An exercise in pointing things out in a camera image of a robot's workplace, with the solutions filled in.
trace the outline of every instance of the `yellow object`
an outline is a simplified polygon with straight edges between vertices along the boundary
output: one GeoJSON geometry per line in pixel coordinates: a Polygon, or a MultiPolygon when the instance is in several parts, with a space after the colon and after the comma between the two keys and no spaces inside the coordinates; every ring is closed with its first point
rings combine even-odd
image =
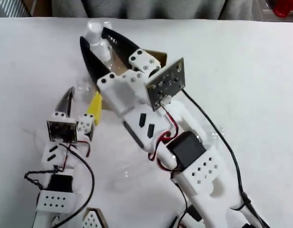
{"type": "Polygon", "coordinates": [[[97,91],[96,95],[92,99],[89,104],[87,113],[94,115],[95,117],[95,125],[97,126],[101,120],[101,109],[102,109],[102,97],[100,93],[97,91]]]}

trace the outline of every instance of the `brown cardboard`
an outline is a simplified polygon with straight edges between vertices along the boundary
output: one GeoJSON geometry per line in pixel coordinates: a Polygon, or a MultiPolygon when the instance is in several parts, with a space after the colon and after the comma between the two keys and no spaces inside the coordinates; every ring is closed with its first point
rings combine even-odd
{"type": "MultiPolygon", "coordinates": [[[[159,62],[161,67],[166,65],[167,54],[165,52],[160,51],[152,51],[152,50],[145,50],[147,53],[152,55],[156,58],[159,62]]],[[[122,63],[122,61],[118,58],[118,56],[113,52],[113,60],[114,60],[114,72],[116,75],[121,75],[127,71],[126,66],[122,63]]],[[[106,104],[104,100],[102,100],[102,109],[110,110],[109,106],[106,104]]]]}

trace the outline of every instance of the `white table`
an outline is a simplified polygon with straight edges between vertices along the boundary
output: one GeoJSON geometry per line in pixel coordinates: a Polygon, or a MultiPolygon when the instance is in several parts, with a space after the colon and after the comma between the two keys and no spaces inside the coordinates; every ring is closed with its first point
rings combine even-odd
{"type": "MultiPolygon", "coordinates": [[[[38,188],[23,175],[40,168],[45,120],[86,74],[79,36],[87,21],[0,19],[0,228],[31,226],[38,188]]],[[[246,192],[272,227],[293,227],[293,24],[112,22],[143,48],[185,58],[186,90],[225,129],[246,192]]],[[[113,113],[95,130],[89,162],[96,176],[90,206],[112,228],[163,228],[184,204],[168,173],[147,162],[113,113]]],[[[85,179],[88,193],[88,173],[85,179]]]]}

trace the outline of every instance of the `circuit board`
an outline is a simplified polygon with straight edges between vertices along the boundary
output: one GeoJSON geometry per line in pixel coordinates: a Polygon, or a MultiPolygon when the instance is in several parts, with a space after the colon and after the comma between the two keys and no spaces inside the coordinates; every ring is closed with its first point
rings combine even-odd
{"type": "Polygon", "coordinates": [[[47,121],[50,141],[61,140],[63,143],[77,143],[77,124],[47,121]]]}
{"type": "Polygon", "coordinates": [[[184,58],[181,58],[147,85],[146,89],[153,111],[169,103],[169,100],[185,85],[184,58]]]}

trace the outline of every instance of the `bolt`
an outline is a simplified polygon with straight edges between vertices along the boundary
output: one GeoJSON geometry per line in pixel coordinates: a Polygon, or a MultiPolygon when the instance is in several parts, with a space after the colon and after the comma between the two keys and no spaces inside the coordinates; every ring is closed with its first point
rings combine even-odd
{"type": "Polygon", "coordinates": [[[177,72],[180,72],[180,71],[181,71],[181,64],[179,64],[177,67],[177,72]]]}

